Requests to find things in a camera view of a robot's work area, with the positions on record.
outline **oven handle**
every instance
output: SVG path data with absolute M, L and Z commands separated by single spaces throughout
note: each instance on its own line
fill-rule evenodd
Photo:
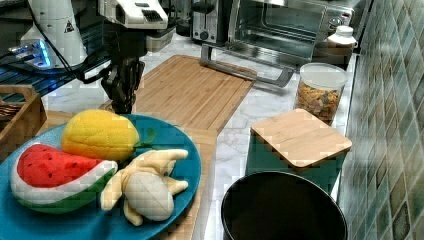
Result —
M 265 83 L 269 83 L 273 85 L 278 85 L 279 87 L 284 88 L 289 83 L 290 79 L 292 78 L 294 74 L 294 70 L 288 69 L 288 68 L 282 68 L 282 72 L 276 80 L 260 77 L 260 76 L 248 73 L 246 71 L 242 71 L 236 68 L 229 67 L 224 64 L 220 64 L 217 61 L 213 61 L 212 48 L 213 47 L 210 45 L 202 44 L 202 51 L 201 51 L 201 57 L 200 57 L 200 62 L 202 63 L 202 65 L 221 71 L 221 72 L 231 74 L 236 77 L 241 77 L 250 81 L 265 82 Z

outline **blue plate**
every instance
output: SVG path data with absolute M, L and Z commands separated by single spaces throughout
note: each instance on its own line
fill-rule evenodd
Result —
M 201 162 L 194 143 L 179 129 L 164 121 L 140 115 L 127 115 L 134 123 L 142 139 L 146 139 L 146 129 L 156 130 L 154 145 L 165 148 L 182 148 L 189 152 L 186 159 L 177 161 L 171 177 L 186 180 L 188 188 L 174 196 L 175 209 L 165 221 L 145 222 L 139 227 L 133 226 L 123 214 L 122 198 L 108 212 L 100 208 L 99 198 L 88 205 L 62 215 L 39 213 L 22 206 L 12 195 L 10 173 L 17 156 L 35 142 L 41 142 L 60 148 L 60 139 L 65 125 L 55 127 L 26 142 L 13 152 L 0 165 L 0 239 L 150 239 L 165 231 L 193 200 L 200 181 Z M 149 149 L 138 149 L 141 154 Z

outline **marble countertop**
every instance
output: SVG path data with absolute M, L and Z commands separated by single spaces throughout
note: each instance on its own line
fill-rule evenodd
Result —
M 173 55 L 200 57 L 200 50 L 200 45 L 194 44 L 187 37 L 175 34 L 171 43 L 164 49 L 157 53 L 148 53 L 141 58 L 146 64 L 143 74 L 148 73 Z M 279 69 L 239 59 L 218 50 L 213 52 L 212 58 L 253 69 L 258 75 L 271 79 L 276 79 L 281 72 Z M 352 66 L 354 64 L 351 63 L 349 66 L 347 70 L 350 76 L 349 81 L 344 88 L 336 118 L 333 122 L 333 127 L 343 135 L 346 131 L 353 82 Z M 296 73 L 285 88 L 256 82 L 218 135 L 214 161 L 215 183 L 205 239 L 222 239 L 221 202 L 231 184 L 244 176 L 250 126 L 254 122 L 292 110 L 298 83 L 299 74 Z M 100 81 L 85 85 L 78 80 L 74 80 L 45 95 L 42 100 L 48 110 L 76 113 L 85 109 L 98 108 L 109 99 L 101 87 Z M 336 195 L 336 191 L 333 191 L 332 197 L 336 199 Z

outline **wicker basket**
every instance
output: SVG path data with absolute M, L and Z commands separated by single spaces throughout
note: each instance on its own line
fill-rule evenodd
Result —
M 0 98 L 0 163 L 33 138 L 46 121 L 41 96 L 31 85 L 0 85 L 0 94 L 11 93 L 22 94 L 25 102 L 4 102 Z

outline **bamboo lid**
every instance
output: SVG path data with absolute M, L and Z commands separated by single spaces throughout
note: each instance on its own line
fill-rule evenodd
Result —
M 251 132 L 297 168 L 315 166 L 352 146 L 349 139 L 303 109 L 257 122 Z

